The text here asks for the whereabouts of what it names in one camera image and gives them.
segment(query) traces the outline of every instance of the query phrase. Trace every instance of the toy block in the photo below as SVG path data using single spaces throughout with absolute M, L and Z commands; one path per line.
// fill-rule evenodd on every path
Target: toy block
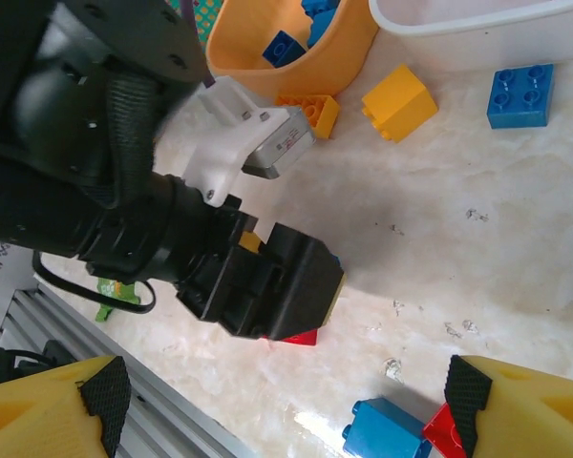
M 423 423 L 384 398 L 358 401 L 354 421 L 344 428 L 344 451 L 360 458 L 427 458 L 431 443 Z
M 261 239 L 254 232 L 243 232 L 240 237 L 240 246 L 248 251 L 252 251 L 253 253 L 259 253 L 259 247 L 261 244 Z
M 302 0 L 302 8 L 312 19 L 316 14 L 324 11 L 335 10 L 340 0 Z
M 314 16 L 314 20 L 312 22 L 312 26 L 310 28 L 309 39 L 308 39 L 308 48 L 314 46 L 318 40 L 320 40 L 325 31 L 331 24 L 333 20 L 333 16 L 335 15 L 336 10 L 329 10 L 324 12 L 319 12 Z
M 450 406 L 444 404 L 424 427 L 422 434 L 445 458 L 466 458 Z
M 136 305 L 140 304 L 140 298 L 136 296 L 136 287 L 133 284 L 124 284 L 116 280 L 97 279 L 97 292 L 109 298 L 120 299 Z M 95 315 L 95 320 L 98 323 L 105 323 L 114 310 L 109 305 L 101 304 Z
M 573 458 L 573 381 L 453 356 L 445 395 L 468 457 Z
M 330 95 L 279 95 L 277 106 L 301 107 L 314 134 L 328 139 L 340 113 L 340 106 Z
M 553 92 L 552 64 L 496 72 L 486 112 L 490 127 L 547 126 Z
M 363 97 L 363 105 L 371 125 L 395 143 L 437 113 L 429 90 L 403 64 Z
M 300 334 L 299 336 L 289 337 L 288 339 L 284 339 L 282 340 L 282 342 L 296 345 L 315 346 L 317 339 L 318 339 L 318 329 L 314 329 L 313 331 L 305 332 L 303 334 Z
M 284 67 L 297 60 L 306 50 L 295 38 L 285 31 L 279 31 L 264 51 L 264 59 L 275 68 Z

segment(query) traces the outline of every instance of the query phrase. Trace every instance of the white marble table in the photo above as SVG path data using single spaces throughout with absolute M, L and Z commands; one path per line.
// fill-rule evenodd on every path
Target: white marble table
M 333 140 L 278 180 L 237 184 L 262 237 L 279 220 L 324 240 L 347 270 L 316 347 L 230 338 L 196 322 L 168 285 L 152 314 L 116 312 L 101 325 L 262 456 L 341 456 L 352 404 L 380 394 L 428 420 L 455 353 L 573 379 L 573 61 L 556 68 L 549 126 L 514 131 L 488 126 L 492 71 L 413 65 L 440 109 L 395 145 L 360 99 L 403 61 L 379 34 L 338 97 Z M 208 123 L 199 103 L 180 113 L 158 170 L 180 175 Z M 95 286 L 78 262 L 48 264 Z

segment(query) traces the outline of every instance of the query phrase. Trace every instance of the green lego piece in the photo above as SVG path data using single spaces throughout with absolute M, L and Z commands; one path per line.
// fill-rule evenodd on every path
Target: green lego piece
M 119 299 L 136 305 L 140 304 L 140 297 L 136 296 L 133 284 L 123 284 L 116 280 L 97 279 L 97 291 L 109 298 Z M 113 307 L 101 303 L 99 311 L 95 315 L 95 320 L 99 323 L 106 322 L 113 310 Z

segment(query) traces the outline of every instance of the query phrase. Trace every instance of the white plastic bin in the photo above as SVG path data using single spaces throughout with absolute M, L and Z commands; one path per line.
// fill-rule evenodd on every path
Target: white plastic bin
M 370 0 L 421 65 L 456 72 L 573 58 L 573 0 Z

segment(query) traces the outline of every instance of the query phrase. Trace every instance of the black cable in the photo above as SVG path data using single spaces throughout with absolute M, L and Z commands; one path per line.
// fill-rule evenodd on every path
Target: black cable
M 51 367 L 57 367 L 55 361 L 51 358 L 47 358 L 45 355 L 41 355 L 40 353 L 34 353 L 33 351 L 28 350 L 7 350 L 7 353 L 13 356 L 19 356 L 21 358 L 30 358 L 31 360 L 36 360 L 39 363 L 49 365 Z
M 53 272 L 49 271 L 47 267 L 45 267 L 42 263 L 42 259 L 40 258 L 40 253 L 38 251 L 34 251 L 32 256 L 32 268 L 38 274 L 38 277 L 43 279 L 49 284 L 52 284 L 56 288 L 63 289 L 69 293 L 75 294 L 80 298 L 87 299 L 89 301 L 102 303 L 104 305 L 108 305 L 110 307 L 116 308 L 118 310 L 123 310 L 125 312 L 131 313 L 149 313 L 153 308 L 155 308 L 155 304 L 157 303 L 157 298 L 155 296 L 155 290 L 153 286 L 149 284 L 148 281 L 143 281 L 142 284 L 147 287 L 147 289 L 151 292 L 153 299 L 144 305 L 135 305 L 126 301 L 120 301 L 119 299 L 109 298 L 108 296 L 104 296 L 103 294 L 96 293 L 96 291 L 92 291 L 90 289 L 84 288 L 78 284 L 72 283 L 71 281 L 67 281 L 58 277 Z

